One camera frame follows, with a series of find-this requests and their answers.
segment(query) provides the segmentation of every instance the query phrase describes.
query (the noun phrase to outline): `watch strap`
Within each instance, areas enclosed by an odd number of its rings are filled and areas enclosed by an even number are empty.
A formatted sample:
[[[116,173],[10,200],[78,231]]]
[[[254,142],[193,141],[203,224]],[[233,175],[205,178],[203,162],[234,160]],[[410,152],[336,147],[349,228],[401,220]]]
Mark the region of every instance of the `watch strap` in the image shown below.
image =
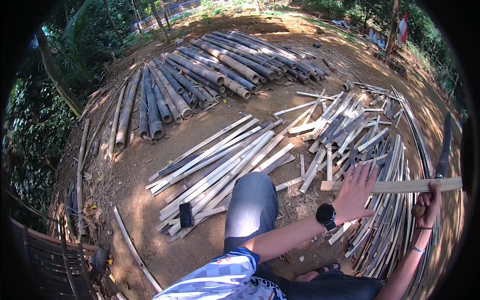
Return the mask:
[[[325,228],[327,229],[327,231],[331,231],[332,229],[334,229],[336,226],[335,226],[335,220],[330,220],[326,223],[323,223],[323,226],[325,226]]]

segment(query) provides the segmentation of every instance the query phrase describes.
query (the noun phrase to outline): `hand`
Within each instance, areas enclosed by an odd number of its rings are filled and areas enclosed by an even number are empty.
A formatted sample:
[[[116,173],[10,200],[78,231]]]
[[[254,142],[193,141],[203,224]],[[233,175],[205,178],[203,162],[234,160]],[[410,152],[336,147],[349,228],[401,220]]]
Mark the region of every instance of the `hand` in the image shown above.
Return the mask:
[[[438,186],[430,181],[428,187],[431,192],[423,192],[417,199],[417,204],[426,207],[423,215],[415,220],[417,227],[432,227],[442,205],[442,194]]]
[[[348,169],[342,187],[332,204],[336,212],[335,225],[338,226],[345,222],[375,214],[374,210],[365,209],[365,203],[373,190],[378,166],[373,167],[370,178],[367,180],[369,170],[370,162],[364,165],[363,171],[361,164],[357,165],[355,171],[353,171],[353,166]]]

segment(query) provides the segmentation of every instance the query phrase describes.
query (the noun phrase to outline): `forearm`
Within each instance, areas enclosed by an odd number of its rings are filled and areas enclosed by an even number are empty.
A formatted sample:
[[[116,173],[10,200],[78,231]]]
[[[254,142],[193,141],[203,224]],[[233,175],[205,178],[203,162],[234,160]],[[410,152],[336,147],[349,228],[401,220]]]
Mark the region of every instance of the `forearm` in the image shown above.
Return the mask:
[[[431,230],[414,230],[411,244],[419,249],[425,249],[428,240],[430,239],[431,232]],[[402,260],[387,280],[380,293],[378,293],[375,300],[401,299],[413,278],[421,257],[422,253],[411,249],[409,246]]]
[[[259,263],[285,254],[312,237],[325,233],[326,228],[317,222],[315,215],[271,230],[246,241],[241,247],[260,256]]]

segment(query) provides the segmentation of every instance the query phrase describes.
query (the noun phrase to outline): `right hand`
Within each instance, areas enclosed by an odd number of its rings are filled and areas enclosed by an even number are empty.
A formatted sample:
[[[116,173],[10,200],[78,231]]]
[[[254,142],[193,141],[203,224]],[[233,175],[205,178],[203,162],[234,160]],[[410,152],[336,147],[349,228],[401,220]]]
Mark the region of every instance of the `right hand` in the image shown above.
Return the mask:
[[[425,206],[425,212],[421,217],[417,217],[415,222],[417,227],[433,227],[437,218],[438,211],[442,206],[442,194],[438,186],[430,181],[428,184],[431,192],[423,192],[418,196],[417,204]]]

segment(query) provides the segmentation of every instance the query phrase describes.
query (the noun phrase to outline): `sandal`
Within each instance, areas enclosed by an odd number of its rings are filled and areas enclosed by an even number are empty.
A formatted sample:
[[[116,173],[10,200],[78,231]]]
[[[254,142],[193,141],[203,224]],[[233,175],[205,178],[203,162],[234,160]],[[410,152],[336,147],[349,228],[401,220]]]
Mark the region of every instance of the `sandal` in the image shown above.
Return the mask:
[[[338,265],[338,269],[334,268],[334,266],[333,266],[334,264]],[[318,274],[325,273],[327,271],[325,271],[324,268],[328,268],[329,271],[332,271],[332,270],[340,271],[341,267],[340,267],[340,263],[332,263],[332,264],[327,264],[327,265],[321,266],[320,268],[317,268],[314,271],[317,271]]]

